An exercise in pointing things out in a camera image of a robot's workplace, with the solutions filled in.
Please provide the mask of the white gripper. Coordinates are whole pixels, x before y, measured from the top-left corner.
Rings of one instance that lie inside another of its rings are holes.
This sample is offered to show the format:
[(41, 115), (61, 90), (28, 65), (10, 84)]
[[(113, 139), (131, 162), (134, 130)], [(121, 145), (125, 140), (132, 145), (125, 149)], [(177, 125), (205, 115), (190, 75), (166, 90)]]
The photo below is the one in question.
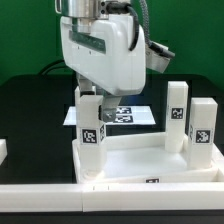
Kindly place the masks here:
[(69, 17), (61, 18), (60, 27), (65, 63), (79, 73), (78, 95), (94, 95), (92, 82), (112, 94), (103, 97), (99, 108), (103, 122), (115, 120), (120, 96), (142, 91), (147, 68), (164, 71), (174, 57), (166, 46), (146, 45), (143, 28), (130, 15), (95, 20), (87, 33)]

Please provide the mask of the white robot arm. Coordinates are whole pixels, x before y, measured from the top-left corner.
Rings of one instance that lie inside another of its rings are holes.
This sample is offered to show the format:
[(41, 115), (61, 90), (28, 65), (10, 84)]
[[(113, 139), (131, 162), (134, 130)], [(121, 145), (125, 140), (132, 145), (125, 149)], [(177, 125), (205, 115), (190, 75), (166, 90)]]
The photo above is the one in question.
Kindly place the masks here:
[(150, 39), (145, 0), (139, 18), (130, 0), (55, 0), (65, 64), (83, 92), (105, 91), (99, 119), (115, 119), (120, 99), (141, 93), (148, 68), (163, 72), (175, 54)]

